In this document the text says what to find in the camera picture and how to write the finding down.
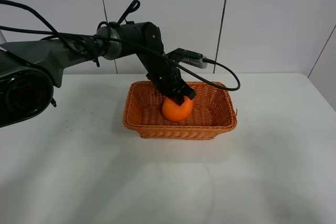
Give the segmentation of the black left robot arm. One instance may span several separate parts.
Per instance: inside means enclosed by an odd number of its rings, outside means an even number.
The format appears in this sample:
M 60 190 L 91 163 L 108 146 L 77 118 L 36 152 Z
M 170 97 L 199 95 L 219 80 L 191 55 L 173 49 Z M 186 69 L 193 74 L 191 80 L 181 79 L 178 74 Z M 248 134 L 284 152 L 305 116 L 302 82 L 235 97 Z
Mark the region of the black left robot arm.
M 160 29 L 153 23 L 109 24 L 96 35 L 7 42 L 1 45 L 1 126 L 31 119 L 55 105 L 54 88 L 64 70 L 99 58 L 137 55 L 148 79 L 178 104 L 190 95 L 176 66 L 164 54 Z

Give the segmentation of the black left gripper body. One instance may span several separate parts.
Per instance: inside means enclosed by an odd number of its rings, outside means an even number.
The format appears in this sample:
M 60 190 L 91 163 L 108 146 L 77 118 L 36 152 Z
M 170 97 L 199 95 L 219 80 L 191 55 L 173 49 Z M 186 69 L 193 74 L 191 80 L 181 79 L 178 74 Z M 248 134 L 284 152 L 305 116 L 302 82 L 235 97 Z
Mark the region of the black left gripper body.
M 167 97 L 187 95 L 187 84 L 182 80 L 180 71 L 164 57 L 145 54 L 145 69 L 147 78 L 161 94 Z

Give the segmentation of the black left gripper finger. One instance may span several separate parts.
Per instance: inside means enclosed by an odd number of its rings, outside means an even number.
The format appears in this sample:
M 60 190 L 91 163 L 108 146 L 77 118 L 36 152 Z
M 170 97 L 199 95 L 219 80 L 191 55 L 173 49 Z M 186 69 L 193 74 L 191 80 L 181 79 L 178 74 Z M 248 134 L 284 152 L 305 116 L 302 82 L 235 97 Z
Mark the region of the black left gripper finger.
M 178 93 L 174 94 L 171 99 L 178 105 L 181 106 L 184 103 L 184 95 Z
M 185 82 L 181 87 L 181 95 L 193 100 L 196 96 L 196 92 Z

